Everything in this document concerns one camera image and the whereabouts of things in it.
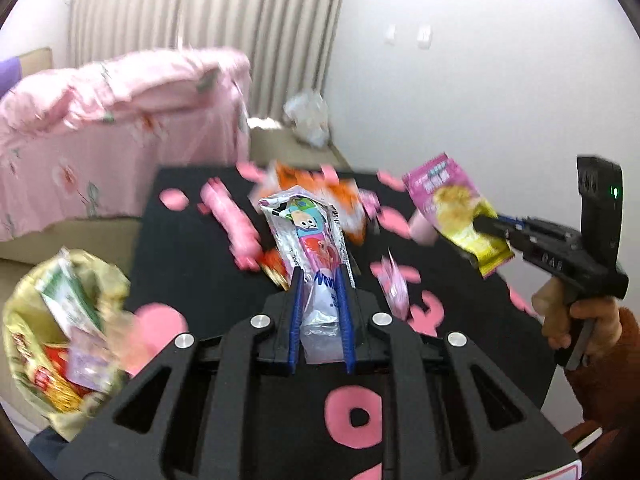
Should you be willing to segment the person right hand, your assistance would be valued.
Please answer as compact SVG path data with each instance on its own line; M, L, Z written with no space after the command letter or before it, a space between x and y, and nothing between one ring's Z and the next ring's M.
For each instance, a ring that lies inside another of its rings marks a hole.
M599 359L620 340L623 326L620 308L613 297L575 301L566 298L567 291L559 278L550 280L532 298L534 310L544 318L542 334L553 350L566 349L572 342L571 320L593 320L593 332L588 339L585 355Z

